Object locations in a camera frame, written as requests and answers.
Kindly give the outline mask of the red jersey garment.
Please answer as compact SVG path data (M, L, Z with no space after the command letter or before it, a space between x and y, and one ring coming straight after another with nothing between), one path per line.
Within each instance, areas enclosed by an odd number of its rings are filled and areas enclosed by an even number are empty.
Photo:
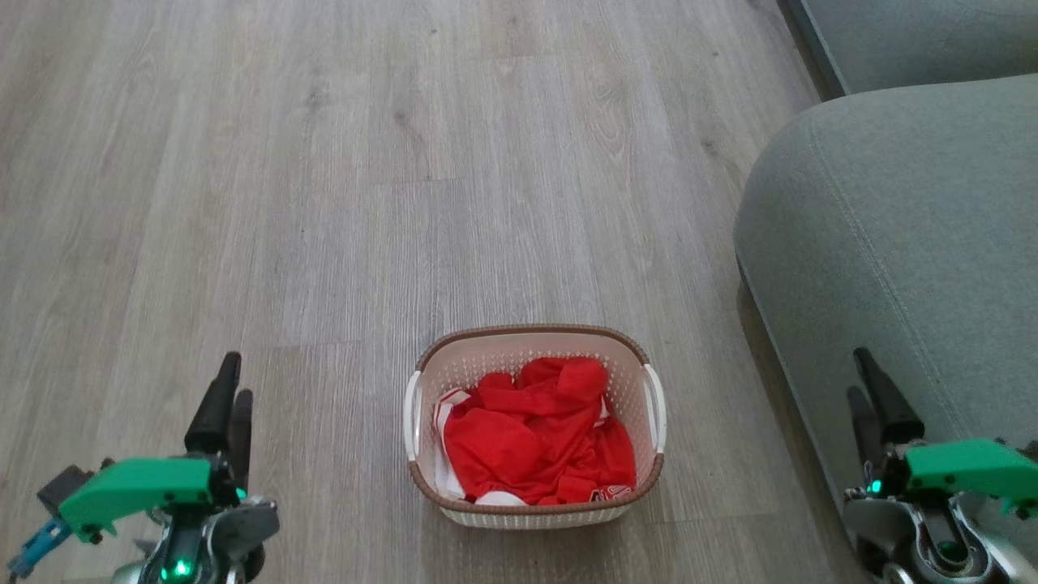
M444 430L471 498L506 491L527 506L577 505L629 494L637 463L607 399L609 376L588 356L540 358L493 371L453 407Z

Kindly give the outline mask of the white laundry basket brown rim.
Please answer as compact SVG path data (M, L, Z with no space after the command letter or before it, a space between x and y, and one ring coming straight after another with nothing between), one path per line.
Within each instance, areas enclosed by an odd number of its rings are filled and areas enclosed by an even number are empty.
M590 356L608 370L608 402L633 443L637 481L626 495L581 505L475 505L442 496L435 484L441 454L434 410L450 389L472 387L493 371L516 374L536 358ZM663 472L667 404L663 382L636 341L612 328L541 323L459 330L434 341L408 379L401 443L415 486L452 522L489 530L559 530L616 520L645 498Z

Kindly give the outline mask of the grey fabric sofa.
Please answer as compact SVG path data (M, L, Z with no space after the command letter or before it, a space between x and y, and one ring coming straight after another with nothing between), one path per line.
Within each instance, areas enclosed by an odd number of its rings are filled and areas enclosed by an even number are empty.
M734 229L834 502L865 347L933 441L1038 441L1038 0L786 0L831 98Z

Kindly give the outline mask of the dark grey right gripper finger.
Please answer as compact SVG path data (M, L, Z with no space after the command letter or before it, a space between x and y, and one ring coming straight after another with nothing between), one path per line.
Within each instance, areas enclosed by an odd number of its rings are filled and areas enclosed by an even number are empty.
M880 440L883 443L907 444L924 437L924 422L916 413L903 393L867 347L853 351L854 362L859 370L876 421L879 424Z
M847 389L847 402L851 410L851 427L854 433L861 465L875 465L885 456L881 440L881 428L872 404L859 387Z

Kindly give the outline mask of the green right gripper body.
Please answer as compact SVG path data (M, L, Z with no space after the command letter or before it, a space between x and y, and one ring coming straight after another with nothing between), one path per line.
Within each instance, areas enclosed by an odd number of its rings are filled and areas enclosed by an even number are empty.
M1038 513L1038 458L1001 441L974 439L912 444L868 464L866 496L911 505L944 505L977 494L1001 502L1002 513Z

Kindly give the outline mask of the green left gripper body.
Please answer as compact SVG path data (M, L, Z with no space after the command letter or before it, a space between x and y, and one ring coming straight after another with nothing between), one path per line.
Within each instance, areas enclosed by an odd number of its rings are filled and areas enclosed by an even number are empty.
M78 539L100 543L118 535L122 518L153 510L207 517L237 506L243 495L243 470L223 458L125 458L75 489L58 511Z

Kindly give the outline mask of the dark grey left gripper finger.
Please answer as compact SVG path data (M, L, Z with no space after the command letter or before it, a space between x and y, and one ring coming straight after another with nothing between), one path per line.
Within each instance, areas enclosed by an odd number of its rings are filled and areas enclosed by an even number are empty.
M251 389L238 392L231 406L225 457L229 462L234 484L248 486L250 473L251 437L253 428L253 402L255 395Z
M242 356L224 354L218 373L204 389L203 399L185 435L189 453L218 454L229 447L229 425L238 391Z

